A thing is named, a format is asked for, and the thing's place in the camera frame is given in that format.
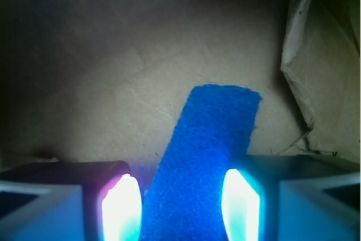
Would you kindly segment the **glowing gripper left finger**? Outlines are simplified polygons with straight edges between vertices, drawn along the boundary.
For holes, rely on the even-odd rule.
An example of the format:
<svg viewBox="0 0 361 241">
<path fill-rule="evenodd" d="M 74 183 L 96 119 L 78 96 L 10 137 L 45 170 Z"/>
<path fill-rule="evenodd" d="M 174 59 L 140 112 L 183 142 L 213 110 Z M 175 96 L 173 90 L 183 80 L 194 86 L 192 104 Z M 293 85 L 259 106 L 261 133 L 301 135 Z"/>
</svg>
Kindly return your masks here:
<svg viewBox="0 0 361 241">
<path fill-rule="evenodd" d="M 30 163 L 1 173 L 2 240 L 138 240 L 142 200 L 125 161 Z"/>
</svg>

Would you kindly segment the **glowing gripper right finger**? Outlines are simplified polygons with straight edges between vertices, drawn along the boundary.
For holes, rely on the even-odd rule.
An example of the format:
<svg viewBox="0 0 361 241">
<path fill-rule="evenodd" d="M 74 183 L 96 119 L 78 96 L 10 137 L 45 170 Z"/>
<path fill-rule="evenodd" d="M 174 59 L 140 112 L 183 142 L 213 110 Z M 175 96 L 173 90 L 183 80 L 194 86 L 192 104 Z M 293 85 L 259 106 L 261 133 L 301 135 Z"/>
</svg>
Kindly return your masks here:
<svg viewBox="0 0 361 241">
<path fill-rule="evenodd" d="M 359 240 L 360 165 L 243 155 L 225 174 L 221 210 L 228 240 Z"/>
</svg>

